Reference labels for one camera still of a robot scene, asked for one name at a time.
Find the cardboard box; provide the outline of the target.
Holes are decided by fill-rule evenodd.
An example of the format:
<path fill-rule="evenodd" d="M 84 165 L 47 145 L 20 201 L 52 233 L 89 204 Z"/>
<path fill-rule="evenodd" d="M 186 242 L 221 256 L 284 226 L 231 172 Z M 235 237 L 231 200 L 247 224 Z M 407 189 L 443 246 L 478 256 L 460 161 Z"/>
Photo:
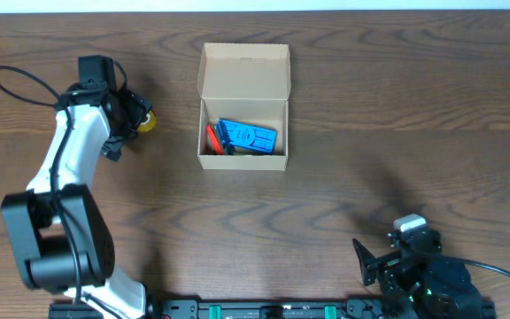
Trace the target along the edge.
<path fill-rule="evenodd" d="M 284 171 L 289 159 L 290 47 L 271 43 L 205 43 L 197 81 L 200 118 L 197 157 L 202 169 Z M 206 126 L 218 120 L 277 133 L 270 155 L 215 155 Z"/>

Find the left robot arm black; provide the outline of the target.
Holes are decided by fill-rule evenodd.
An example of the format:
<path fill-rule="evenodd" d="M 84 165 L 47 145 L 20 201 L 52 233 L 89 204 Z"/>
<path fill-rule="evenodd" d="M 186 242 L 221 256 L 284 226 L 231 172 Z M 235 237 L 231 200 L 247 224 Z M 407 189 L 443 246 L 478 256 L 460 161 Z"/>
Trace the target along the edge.
<path fill-rule="evenodd" d="M 1 205 L 22 282 L 59 296 L 50 318 L 161 316 L 147 288 L 117 266 L 91 193 L 99 158 L 118 160 L 151 112 L 148 100 L 116 82 L 121 69 L 101 55 L 78 59 L 79 80 L 54 95 L 57 126 L 41 168 Z"/>

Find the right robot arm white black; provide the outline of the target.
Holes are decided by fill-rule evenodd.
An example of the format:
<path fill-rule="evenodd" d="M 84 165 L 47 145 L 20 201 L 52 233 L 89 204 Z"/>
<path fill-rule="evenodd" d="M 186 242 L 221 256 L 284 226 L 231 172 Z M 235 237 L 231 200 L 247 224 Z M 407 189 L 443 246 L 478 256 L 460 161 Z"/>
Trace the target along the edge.
<path fill-rule="evenodd" d="M 365 286 L 378 283 L 380 318 L 495 318 L 493 302 L 472 284 L 467 267 L 442 255 L 440 234 L 429 226 L 388 234 L 397 250 L 375 257 L 352 240 Z"/>

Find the red black stapler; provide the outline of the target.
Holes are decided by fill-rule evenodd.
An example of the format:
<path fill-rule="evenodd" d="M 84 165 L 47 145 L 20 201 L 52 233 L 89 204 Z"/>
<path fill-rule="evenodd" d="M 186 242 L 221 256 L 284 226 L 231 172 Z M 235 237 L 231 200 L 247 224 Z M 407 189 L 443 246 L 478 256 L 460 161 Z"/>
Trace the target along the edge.
<path fill-rule="evenodd" d="M 218 138 L 218 135 L 216 134 L 216 130 L 213 126 L 207 125 L 206 126 L 206 134 L 208 137 L 209 144 L 212 146 L 213 153 L 215 155 L 224 155 L 225 151 L 221 144 L 220 139 Z"/>

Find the yellow tape roll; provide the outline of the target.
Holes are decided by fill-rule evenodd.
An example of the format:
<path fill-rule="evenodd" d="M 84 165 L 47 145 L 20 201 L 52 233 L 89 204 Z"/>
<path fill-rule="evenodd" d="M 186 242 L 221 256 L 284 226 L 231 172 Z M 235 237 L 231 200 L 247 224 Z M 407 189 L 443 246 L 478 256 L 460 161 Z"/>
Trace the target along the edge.
<path fill-rule="evenodd" d="M 149 132 L 156 127 L 156 124 L 157 119 L 155 113 L 153 111 L 148 111 L 148 113 L 140 123 L 139 127 L 137 128 L 137 131 L 139 133 Z"/>

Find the blue whiteboard duster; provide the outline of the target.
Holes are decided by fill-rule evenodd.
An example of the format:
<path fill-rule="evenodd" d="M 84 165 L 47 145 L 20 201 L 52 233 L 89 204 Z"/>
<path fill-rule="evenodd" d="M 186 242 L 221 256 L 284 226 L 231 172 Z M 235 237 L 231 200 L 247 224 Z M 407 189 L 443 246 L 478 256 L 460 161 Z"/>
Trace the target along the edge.
<path fill-rule="evenodd" d="M 272 129 L 230 120 L 218 120 L 216 128 L 227 150 L 242 148 L 266 155 L 274 151 L 277 133 Z"/>

